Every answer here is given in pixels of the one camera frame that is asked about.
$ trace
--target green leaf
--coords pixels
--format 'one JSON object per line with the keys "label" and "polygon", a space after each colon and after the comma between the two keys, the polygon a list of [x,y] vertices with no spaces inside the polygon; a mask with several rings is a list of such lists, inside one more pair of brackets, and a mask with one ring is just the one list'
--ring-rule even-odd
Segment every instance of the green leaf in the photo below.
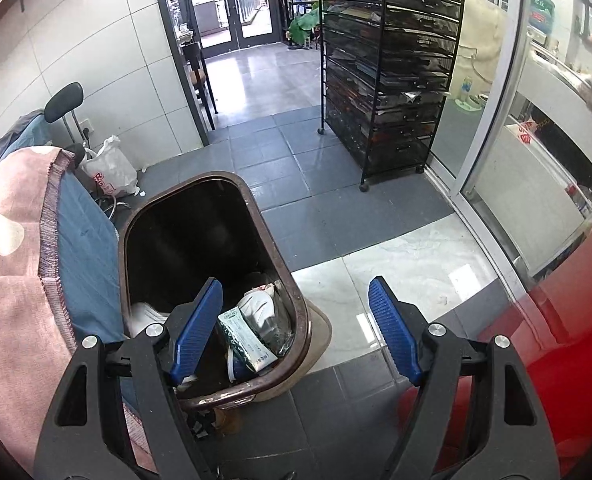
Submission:
{"label": "green leaf", "polygon": [[298,18],[291,20],[291,24],[289,25],[289,35],[291,36],[291,41],[294,43],[298,43],[299,45],[305,44],[307,33],[298,25]]}
{"label": "green leaf", "polygon": [[312,28],[316,27],[320,23],[320,10],[316,7],[316,9],[311,9],[307,14],[304,16],[300,16],[298,18],[298,25],[303,30],[311,30]]}

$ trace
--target power outlet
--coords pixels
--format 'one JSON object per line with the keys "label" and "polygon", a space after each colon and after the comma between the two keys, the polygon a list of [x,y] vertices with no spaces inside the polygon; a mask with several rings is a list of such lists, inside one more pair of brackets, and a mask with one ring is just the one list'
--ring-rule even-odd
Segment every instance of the power outlet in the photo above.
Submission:
{"label": "power outlet", "polygon": [[80,122],[80,129],[84,131],[85,128],[88,129],[87,136],[91,137],[91,135],[93,134],[93,126],[89,119],[85,119],[84,121]]}

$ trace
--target chair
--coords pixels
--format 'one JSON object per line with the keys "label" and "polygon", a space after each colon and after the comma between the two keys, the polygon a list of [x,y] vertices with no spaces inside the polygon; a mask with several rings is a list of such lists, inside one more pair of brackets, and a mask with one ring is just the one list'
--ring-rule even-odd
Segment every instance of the chair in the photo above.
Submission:
{"label": "chair", "polygon": [[209,82],[209,74],[207,73],[205,58],[202,55],[201,44],[198,42],[185,43],[182,45],[182,49],[183,55],[191,67],[191,73],[189,73],[191,84],[197,90],[198,97],[200,98],[202,105],[205,107],[207,119],[209,120],[209,126],[211,126],[212,130],[215,130],[216,127],[214,126],[214,121],[211,117],[209,102],[207,101],[207,95],[205,93],[205,83],[207,84],[209,95],[211,96],[211,104],[213,104],[214,113],[217,114],[218,110],[216,110],[214,92],[211,90],[211,83]]}

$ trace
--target silver bolt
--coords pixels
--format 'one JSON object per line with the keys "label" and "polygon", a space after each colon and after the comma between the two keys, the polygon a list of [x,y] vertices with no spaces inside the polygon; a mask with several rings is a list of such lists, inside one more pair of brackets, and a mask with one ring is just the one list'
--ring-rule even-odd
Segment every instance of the silver bolt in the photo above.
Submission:
{"label": "silver bolt", "polygon": [[153,323],[153,324],[149,325],[146,329],[144,329],[144,332],[149,337],[156,337],[156,336],[160,335],[164,329],[165,329],[165,327],[163,327],[160,323]]}
{"label": "silver bolt", "polygon": [[88,335],[82,340],[83,348],[93,348],[98,343],[98,338],[95,335]]}
{"label": "silver bolt", "polygon": [[447,332],[447,329],[440,323],[432,323],[431,325],[429,325],[429,333],[431,335],[440,337],[441,335],[445,335],[445,332]]}
{"label": "silver bolt", "polygon": [[497,335],[494,337],[494,343],[500,346],[500,348],[507,348],[510,344],[509,338],[504,335]]}

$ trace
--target tile floor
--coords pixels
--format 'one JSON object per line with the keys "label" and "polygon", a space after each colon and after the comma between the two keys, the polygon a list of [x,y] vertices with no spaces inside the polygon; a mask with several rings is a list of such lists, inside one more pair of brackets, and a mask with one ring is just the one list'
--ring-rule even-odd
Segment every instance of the tile floor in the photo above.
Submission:
{"label": "tile floor", "polygon": [[[400,300],[475,338],[508,305],[473,237],[422,174],[358,190],[359,171],[319,108],[231,124],[212,144],[140,174],[145,197],[204,171],[239,174],[252,189],[304,296],[330,318],[332,341],[292,390],[237,410],[241,430],[200,442],[225,478],[379,477],[397,439],[396,403],[409,386],[391,361],[366,299],[383,275]],[[122,212],[117,223],[128,216]]]}
{"label": "tile floor", "polygon": [[255,46],[207,59],[217,128],[320,104],[320,51]]}

